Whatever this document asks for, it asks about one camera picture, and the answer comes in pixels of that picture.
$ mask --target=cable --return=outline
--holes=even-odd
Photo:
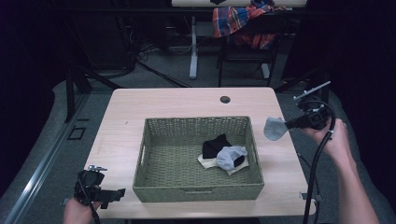
[[[318,159],[320,157],[321,152],[323,151],[324,146],[326,146],[327,142],[329,141],[329,139],[332,136],[332,131],[334,130],[334,126],[335,126],[335,113],[332,110],[332,108],[321,101],[308,101],[305,102],[306,104],[309,103],[320,103],[322,105],[325,105],[329,108],[329,110],[331,111],[331,123],[330,123],[330,128],[329,131],[324,135],[322,141],[320,142],[317,152],[315,153],[315,157],[312,160],[312,167],[311,167],[311,173],[309,176],[309,182],[308,182],[308,192],[306,194],[306,201],[305,201],[305,211],[304,211],[304,220],[303,220],[303,224],[307,224],[308,223],[308,217],[309,217],[309,208],[311,206],[311,199],[312,199],[312,191],[314,188],[314,183],[315,183],[315,171],[317,170],[317,165],[318,165]]]
[[[96,212],[96,210],[93,208],[93,205],[91,203],[91,197],[90,197],[90,195],[87,194],[87,192],[85,192],[85,189],[84,189],[84,186],[82,185],[80,176],[78,176],[78,183],[79,183],[79,185],[81,187],[81,191],[84,193],[84,196],[85,196],[86,200],[88,201],[88,205],[91,208],[93,221],[95,222],[95,224],[101,224],[100,219],[99,219],[99,215]]]
[[[311,164],[301,155],[299,152],[297,152],[297,156],[305,162],[306,166],[311,169]],[[319,189],[319,183],[318,180],[315,176],[315,185],[317,186],[317,195],[320,195],[320,189]],[[316,205],[317,205],[317,212],[315,213],[315,221],[314,224],[318,223],[318,217],[319,217],[319,210],[320,210],[320,202],[316,200]]]
[[[143,64],[141,62],[137,62],[137,64],[140,65],[145,70],[147,70],[147,71],[149,71],[149,72],[151,72],[151,73],[153,73],[153,74],[155,74],[155,75],[157,75],[159,77],[162,77],[163,79],[165,79],[165,81],[169,82],[170,84],[172,84],[175,87],[181,87],[181,88],[189,88],[190,87],[189,84],[186,84],[186,83],[184,83],[182,81],[179,81],[179,80],[177,80],[177,79],[175,79],[173,77],[169,77],[168,75],[162,74],[162,73],[160,73],[160,72],[148,67],[147,65],[145,65],[145,64]]]
[[[186,46],[185,48],[188,48],[188,49],[183,52],[178,52],[177,50],[175,50],[176,48],[184,48],[184,47],[182,47],[182,46],[181,47],[169,47],[169,49],[172,50],[175,54],[183,55],[183,54],[188,53],[191,50],[192,46]]]

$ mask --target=basket handle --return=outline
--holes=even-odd
[[[186,194],[211,194],[212,190],[186,190],[184,191]]]
[[[142,145],[140,148],[141,148],[141,154],[139,160],[137,161],[138,166],[143,165],[143,160],[145,159],[145,154],[146,154],[146,146]]]

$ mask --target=human arm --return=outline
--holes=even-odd
[[[101,203],[92,203],[96,210]],[[89,224],[92,221],[92,211],[89,206],[71,198],[64,208],[64,224]]]
[[[320,143],[329,126],[322,130],[303,129],[303,132]],[[340,223],[379,223],[359,178],[357,164],[350,151],[347,126],[342,120],[335,121],[332,140],[327,142],[324,152],[332,158],[338,174]]]

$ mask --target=plaid cloth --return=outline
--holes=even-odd
[[[274,10],[274,1],[251,0],[248,7],[216,7],[213,10],[214,37],[222,37],[235,33],[247,24],[248,20],[254,19],[263,13]],[[235,34],[230,36],[229,43],[236,46],[249,45],[253,48],[259,46],[266,49],[276,35],[246,35]]]

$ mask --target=green wicker basket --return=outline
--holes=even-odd
[[[247,150],[249,166],[232,175],[197,160],[223,133]],[[133,185],[141,202],[255,200],[263,186],[249,117],[146,119]]]

